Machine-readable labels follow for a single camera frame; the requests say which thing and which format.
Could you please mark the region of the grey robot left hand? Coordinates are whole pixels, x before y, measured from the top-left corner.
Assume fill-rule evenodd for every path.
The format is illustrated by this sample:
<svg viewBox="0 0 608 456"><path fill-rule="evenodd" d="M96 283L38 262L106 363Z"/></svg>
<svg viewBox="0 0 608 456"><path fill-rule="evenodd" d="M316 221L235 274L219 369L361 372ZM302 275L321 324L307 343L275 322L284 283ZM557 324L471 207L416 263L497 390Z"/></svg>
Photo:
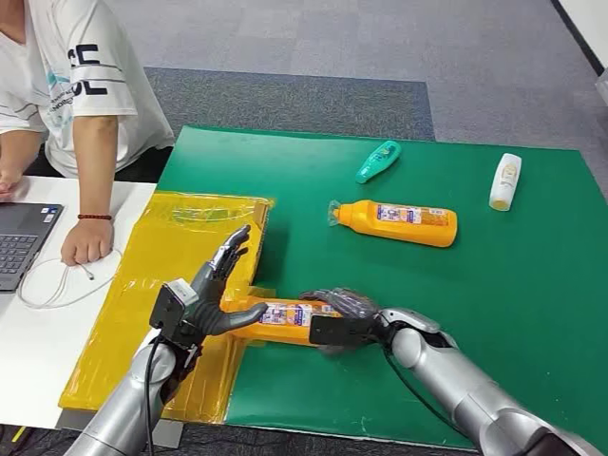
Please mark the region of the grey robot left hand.
<svg viewBox="0 0 608 456"><path fill-rule="evenodd" d="M253 304L245 311L226 312L220 308L228 279L237 263L248 251L251 226L243 225L221 244L204 263L192 282L196 300L180 324L179 335L187 345L201 345L209 335L216 336L253 325L267 309L266 303Z"/></svg>

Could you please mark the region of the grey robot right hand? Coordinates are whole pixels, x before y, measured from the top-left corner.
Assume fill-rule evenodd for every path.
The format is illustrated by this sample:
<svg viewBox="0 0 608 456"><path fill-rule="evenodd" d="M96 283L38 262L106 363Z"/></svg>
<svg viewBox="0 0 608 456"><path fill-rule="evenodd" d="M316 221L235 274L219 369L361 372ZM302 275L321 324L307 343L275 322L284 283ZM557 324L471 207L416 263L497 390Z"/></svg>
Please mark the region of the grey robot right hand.
<svg viewBox="0 0 608 456"><path fill-rule="evenodd" d="M350 289L337 287L301 293L301 300L321 301L340 317L330 322L328 316L312 320L309 341L325 352L358 349L371 344L385 344L386 330L379 320L380 308L373 300Z"/></svg>

